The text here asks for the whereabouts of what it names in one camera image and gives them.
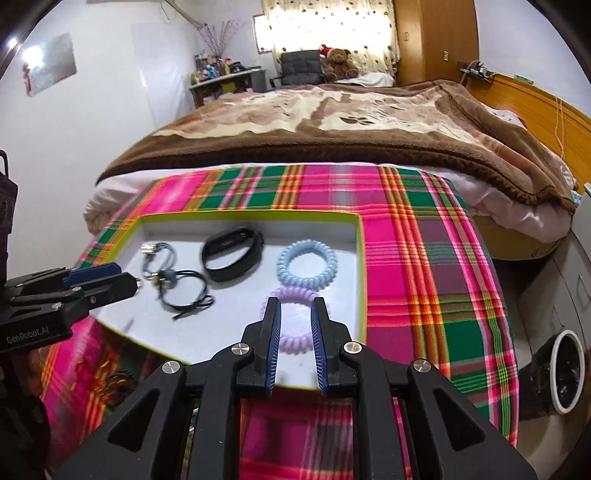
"white cabinet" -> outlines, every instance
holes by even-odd
[[[533,353],[563,329],[591,348],[591,196],[583,200],[568,236],[518,299]]]

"plaid tablecloth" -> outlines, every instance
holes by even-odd
[[[466,205],[439,177],[350,165],[238,167],[169,177],[130,200],[80,266],[101,263],[140,215],[247,208],[360,214],[368,346],[398,362],[428,358],[517,442],[517,366],[501,289]],[[111,411],[104,388],[109,374],[124,369],[141,381],[163,361],[91,317],[74,331],[72,339],[51,347],[43,371],[52,467]],[[249,404],[248,412],[241,478],[352,477],[347,402],[278,389],[271,401]]]

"teddy bear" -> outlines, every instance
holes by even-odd
[[[342,48],[331,48],[326,52],[326,66],[324,78],[327,82],[336,80],[353,79],[359,75],[359,71],[353,65],[351,52]]]

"curtain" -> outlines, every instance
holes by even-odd
[[[261,0],[280,69],[285,51],[351,51],[360,74],[394,76],[400,60],[392,0]]]

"wooden headboard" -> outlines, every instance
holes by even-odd
[[[482,103],[496,109],[511,110],[527,124],[529,130],[546,147],[560,155],[556,140],[557,99],[539,88],[497,74],[490,85],[470,79],[468,91]],[[564,161],[579,181],[578,190],[591,181],[591,119],[568,103],[562,102],[564,115]],[[558,137],[562,120],[558,112]]]

